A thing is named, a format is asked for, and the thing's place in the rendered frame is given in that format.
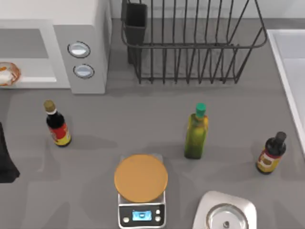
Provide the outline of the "green bottle with green cap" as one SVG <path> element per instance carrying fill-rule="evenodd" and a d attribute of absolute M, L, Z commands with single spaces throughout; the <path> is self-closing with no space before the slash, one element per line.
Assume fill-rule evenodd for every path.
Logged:
<path fill-rule="evenodd" d="M 208 132 L 209 120 L 206 115 L 206 105 L 197 103 L 195 113 L 188 119 L 187 132 L 184 144 L 184 157 L 201 159 Z"/>

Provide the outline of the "kitchen scale with orange plate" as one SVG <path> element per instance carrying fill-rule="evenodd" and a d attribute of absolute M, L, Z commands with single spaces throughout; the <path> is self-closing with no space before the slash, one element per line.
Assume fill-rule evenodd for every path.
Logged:
<path fill-rule="evenodd" d="M 164 229 L 168 172 L 160 154 L 122 156 L 114 173 L 120 229 Z"/>

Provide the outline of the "silver microwave knob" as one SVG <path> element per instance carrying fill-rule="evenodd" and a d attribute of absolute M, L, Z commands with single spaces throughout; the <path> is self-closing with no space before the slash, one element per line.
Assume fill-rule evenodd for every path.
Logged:
<path fill-rule="evenodd" d="M 81 41 L 70 43 L 67 49 L 69 54 L 75 58 L 86 58 L 91 53 L 90 47 Z"/>
<path fill-rule="evenodd" d="M 89 79 L 94 76 L 95 71 L 90 65 L 81 64 L 74 66 L 73 73 L 81 79 Z"/>

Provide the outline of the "black cutlery holder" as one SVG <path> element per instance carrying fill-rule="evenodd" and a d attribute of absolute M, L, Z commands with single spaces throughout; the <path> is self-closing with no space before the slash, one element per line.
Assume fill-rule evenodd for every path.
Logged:
<path fill-rule="evenodd" d="M 147 27 L 147 5 L 122 0 L 121 21 L 129 45 L 142 45 Z"/>

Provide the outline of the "dark bottle with gold cap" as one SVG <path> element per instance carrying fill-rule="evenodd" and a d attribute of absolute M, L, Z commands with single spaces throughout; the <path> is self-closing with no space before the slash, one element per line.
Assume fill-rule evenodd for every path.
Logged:
<path fill-rule="evenodd" d="M 53 138 L 55 145 L 65 147 L 71 142 L 64 116 L 57 110 L 55 103 L 52 100 L 46 100 L 44 108 L 47 114 L 46 123 Z"/>

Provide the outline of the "pale microwave oven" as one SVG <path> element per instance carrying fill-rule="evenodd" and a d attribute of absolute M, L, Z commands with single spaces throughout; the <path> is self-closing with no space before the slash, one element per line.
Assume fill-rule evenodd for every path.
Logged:
<path fill-rule="evenodd" d="M 0 0 L 0 62 L 21 72 L 9 89 L 70 89 L 103 94 L 112 36 L 109 0 Z M 91 53 L 75 58 L 68 45 L 86 43 Z M 74 66 L 90 65 L 95 74 L 81 79 Z"/>

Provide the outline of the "dark bottle with black cap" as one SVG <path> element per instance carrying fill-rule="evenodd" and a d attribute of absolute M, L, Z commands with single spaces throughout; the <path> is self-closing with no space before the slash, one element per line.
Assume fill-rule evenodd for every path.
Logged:
<path fill-rule="evenodd" d="M 279 131 L 274 137 L 269 138 L 263 151 L 256 162 L 256 168 L 263 174 L 271 174 L 278 166 L 286 152 L 286 133 Z"/>

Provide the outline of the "white sink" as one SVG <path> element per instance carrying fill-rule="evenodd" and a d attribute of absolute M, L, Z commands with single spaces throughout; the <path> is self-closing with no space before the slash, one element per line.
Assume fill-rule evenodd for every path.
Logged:
<path fill-rule="evenodd" d="M 267 30 L 305 157 L 305 29 Z"/>

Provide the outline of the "orange glass dish with food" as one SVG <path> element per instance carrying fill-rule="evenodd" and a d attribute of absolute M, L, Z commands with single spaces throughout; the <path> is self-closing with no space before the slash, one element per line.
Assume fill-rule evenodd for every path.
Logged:
<path fill-rule="evenodd" d="M 0 62 L 0 86 L 12 86 L 20 76 L 20 69 L 14 63 Z"/>

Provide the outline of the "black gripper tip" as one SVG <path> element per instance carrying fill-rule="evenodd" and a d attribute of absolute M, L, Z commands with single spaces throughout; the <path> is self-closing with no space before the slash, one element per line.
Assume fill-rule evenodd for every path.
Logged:
<path fill-rule="evenodd" d="M 0 122 L 0 184 L 13 183 L 19 176 L 20 172 L 9 155 L 3 126 Z"/>

